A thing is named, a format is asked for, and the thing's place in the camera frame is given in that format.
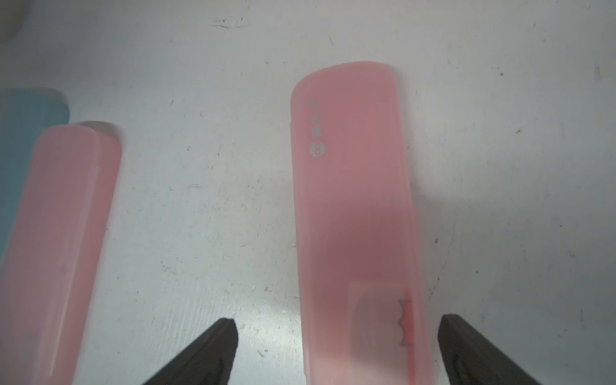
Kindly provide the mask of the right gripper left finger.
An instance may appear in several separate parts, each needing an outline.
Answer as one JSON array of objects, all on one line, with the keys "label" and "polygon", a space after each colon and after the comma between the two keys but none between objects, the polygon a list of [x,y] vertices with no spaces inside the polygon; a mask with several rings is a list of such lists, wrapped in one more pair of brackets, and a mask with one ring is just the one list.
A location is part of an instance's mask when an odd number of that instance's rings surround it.
[{"label": "right gripper left finger", "polygon": [[233,319],[218,319],[145,385],[226,385],[238,346]]}]

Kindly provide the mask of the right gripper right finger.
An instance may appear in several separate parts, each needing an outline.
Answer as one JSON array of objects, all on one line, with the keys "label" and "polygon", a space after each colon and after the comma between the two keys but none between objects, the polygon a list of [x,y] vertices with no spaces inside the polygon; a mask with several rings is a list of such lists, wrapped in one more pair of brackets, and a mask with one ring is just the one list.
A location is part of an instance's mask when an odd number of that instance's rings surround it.
[{"label": "right gripper right finger", "polygon": [[457,314],[445,314],[438,343],[451,385],[539,385]]}]

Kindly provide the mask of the pink pencil case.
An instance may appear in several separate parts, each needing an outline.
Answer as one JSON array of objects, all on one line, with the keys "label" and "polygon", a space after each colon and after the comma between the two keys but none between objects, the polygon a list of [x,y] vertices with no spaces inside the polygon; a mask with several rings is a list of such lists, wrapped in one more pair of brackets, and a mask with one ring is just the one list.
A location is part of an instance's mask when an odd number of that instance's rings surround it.
[{"label": "pink pencil case", "polygon": [[37,139],[1,269],[2,383],[72,382],[121,157],[82,125]]},{"label": "pink pencil case", "polygon": [[309,384],[432,384],[396,78],[355,62],[301,80],[290,137]]}]

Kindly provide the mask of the teal pencil case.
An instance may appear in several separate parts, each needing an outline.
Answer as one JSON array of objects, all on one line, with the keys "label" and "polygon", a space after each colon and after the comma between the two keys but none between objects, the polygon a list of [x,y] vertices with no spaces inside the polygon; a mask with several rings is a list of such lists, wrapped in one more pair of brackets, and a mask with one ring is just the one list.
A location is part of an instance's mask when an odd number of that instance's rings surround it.
[{"label": "teal pencil case", "polygon": [[42,132],[67,124],[60,99],[34,89],[1,91],[1,255],[6,253],[35,142]]}]

